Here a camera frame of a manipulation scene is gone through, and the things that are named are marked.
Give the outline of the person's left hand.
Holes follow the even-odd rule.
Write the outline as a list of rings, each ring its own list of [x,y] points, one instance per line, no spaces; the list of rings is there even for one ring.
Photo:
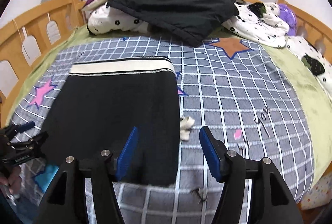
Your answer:
[[[1,174],[0,176],[1,185],[8,186],[11,194],[13,195],[18,194],[21,189],[21,182],[22,182],[20,175],[21,175],[20,166],[14,167],[11,172],[11,175],[9,175],[8,177],[5,177],[3,174]]]

